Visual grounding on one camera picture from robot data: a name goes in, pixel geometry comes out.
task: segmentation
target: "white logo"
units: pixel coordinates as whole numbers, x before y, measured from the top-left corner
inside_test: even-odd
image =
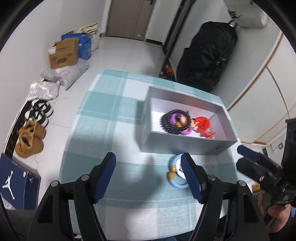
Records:
[[[15,197],[13,196],[12,191],[11,191],[11,188],[10,188],[10,180],[11,180],[12,174],[13,174],[13,171],[11,170],[11,174],[10,174],[10,176],[8,176],[8,178],[7,178],[6,182],[5,182],[5,185],[3,185],[2,188],[3,189],[4,188],[8,188],[8,190],[11,193],[12,199],[15,200]]]

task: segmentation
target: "black bag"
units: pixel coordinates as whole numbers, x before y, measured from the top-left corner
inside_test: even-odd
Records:
[[[207,22],[185,48],[177,68],[177,81],[210,92],[219,81],[237,42],[230,23]]]

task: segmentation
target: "brown boot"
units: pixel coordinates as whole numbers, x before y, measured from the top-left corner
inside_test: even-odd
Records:
[[[36,121],[29,120],[26,125],[19,130],[19,135],[23,135],[25,132],[30,132],[37,136],[39,139],[43,139],[46,135],[46,130]]]
[[[19,140],[19,143],[15,146],[15,152],[22,158],[27,158],[43,150],[42,141],[30,132],[20,135]]]

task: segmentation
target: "screw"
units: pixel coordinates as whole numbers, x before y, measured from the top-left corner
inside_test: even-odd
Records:
[[[83,180],[83,181],[87,181],[88,179],[89,179],[89,175],[83,175],[81,177],[81,180]]]
[[[240,184],[242,187],[246,186],[246,182],[243,181],[243,180],[239,180],[239,184]]]
[[[52,187],[56,187],[58,184],[59,184],[58,181],[53,181],[53,182],[51,183],[51,186],[52,186]]]
[[[212,174],[209,174],[207,177],[208,177],[208,179],[210,179],[212,181],[216,179],[216,176],[212,175]]]

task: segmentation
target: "blue box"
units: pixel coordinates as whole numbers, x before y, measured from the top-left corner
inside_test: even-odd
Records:
[[[91,38],[84,36],[82,34],[64,34],[62,35],[62,40],[79,38],[78,52],[79,57],[85,60],[89,60],[91,57]]]
[[[41,178],[17,165],[5,154],[0,157],[0,191],[15,209],[36,210]]]

